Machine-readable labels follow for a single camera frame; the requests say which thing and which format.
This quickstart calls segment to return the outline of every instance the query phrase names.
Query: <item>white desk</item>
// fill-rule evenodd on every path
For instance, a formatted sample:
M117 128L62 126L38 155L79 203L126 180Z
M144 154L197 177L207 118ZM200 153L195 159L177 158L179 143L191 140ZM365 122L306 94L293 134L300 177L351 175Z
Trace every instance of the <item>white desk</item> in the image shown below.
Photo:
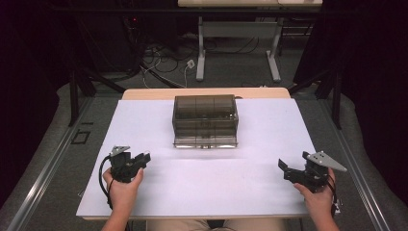
M164 99L177 92L183 95L235 93L244 97L237 99L238 147L174 148L173 100L149 100L149 90L125 92L100 149L77 211L78 217L106 219L111 213L98 184L98 169L114 145L130 145L133 157L144 150L151 153L131 218L294 218L307 215L303 197L291 182L283 179L283 171L277 165L280 158L290 167L304 169L302 152L315 152L297 105L287 91L191 89L153 92L156 96L165 92ZM275 92L278 98L268 98Z
M179 7L190 8L239 8L239 7L268 7L319 9L322 0L178 0ZM196 80L204 80L205 50L204 38L273 38L271 49L267 51L267 58L273 82L280 82L281 78L276 65L275 55L278 41L283 27L283 18L275 22L205 22L198 17L198 64Z

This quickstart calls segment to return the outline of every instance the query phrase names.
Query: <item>table top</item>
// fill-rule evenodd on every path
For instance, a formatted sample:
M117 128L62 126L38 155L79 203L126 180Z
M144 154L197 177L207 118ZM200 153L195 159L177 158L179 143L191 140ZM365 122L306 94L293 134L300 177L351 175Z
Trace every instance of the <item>table top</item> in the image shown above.
M262 96L260 91L268 93ZM164 99L157 99L158 92ZM277 165L282 159L290 167L303 169L302 152L315 152L295 101L282 96L287 91L209 89L242 96L237 99L238 147L174 148L172 95L204 92L207 93L203 89L127 90L118 102L77 216L109 217L111 210L98 184L98 169L114 145L131 146L132 157L144 150L151 155L131 218L306 216L303 197L291 182L283 179L283 171ZM278 98L270 98L275 93Z
M178 0L179 7L316 7L322 0Z

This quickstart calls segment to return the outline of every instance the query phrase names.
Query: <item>human hand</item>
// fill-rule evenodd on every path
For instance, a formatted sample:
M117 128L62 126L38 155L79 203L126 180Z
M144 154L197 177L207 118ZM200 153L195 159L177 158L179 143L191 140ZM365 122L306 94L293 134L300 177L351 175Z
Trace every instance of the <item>human hand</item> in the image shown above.
M335 189L335 176L331 168L328 169L329 184ZM331 214L331 208L333 204L333 192L329 186L324 186L320 192L312 193L305 186L298 183L294 183L293 186L299 190L299 192L305 197L306 207L309 211L310 217L315 223L318 230L338 230L337 225L334 223Z
M143 180L143 168L139 169L138 174L130 183L115 181L111 174L111 168L103 173L103 178L107 184L113 210L126 212L130 215L138 195L139 185Z

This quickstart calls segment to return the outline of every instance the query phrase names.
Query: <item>transparent storage container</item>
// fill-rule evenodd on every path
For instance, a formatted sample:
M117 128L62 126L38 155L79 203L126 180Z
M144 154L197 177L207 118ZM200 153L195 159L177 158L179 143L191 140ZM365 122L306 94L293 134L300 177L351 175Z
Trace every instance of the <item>transparent storage container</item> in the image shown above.
M237 147L238 121L233 94L176 96L172 120L174 146Z

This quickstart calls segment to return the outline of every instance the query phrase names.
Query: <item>dark background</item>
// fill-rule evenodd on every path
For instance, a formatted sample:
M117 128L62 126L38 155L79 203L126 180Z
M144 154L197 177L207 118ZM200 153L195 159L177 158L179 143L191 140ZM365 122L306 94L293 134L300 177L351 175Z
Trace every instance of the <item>dark background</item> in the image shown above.
M50 2L58 6L116 4ZM355 104L367 153L393 192L407 204L408 190L401 178L408 164L404 145L408 141L408 35L404 26L408 4L401 0L366 2L323 1L323 10L353 9L362 14L352 19L319 19L294 80L302 83L342 61L343 93ZM172 0L154 4L158 8L176 7ZM6 182L0 191L0 205L30 163L52 120L59 102L56 91L69 80L69 57L73 55L79 64L98 71L135 66L134 50L120 18L83 15L78 21L70 15L45 12L40 6L40 1L25 0L3 1L0 6L0 76L6 87L0 154L0 176ZM69 52L59 39L61 33L53 29L55 20L64 28L72 48ZM195 25L194 20L183 17L168 18L166 24L155 18L141 21L150 37L173 49L177 49L177 35ZM102 51L92 47L95 43Z

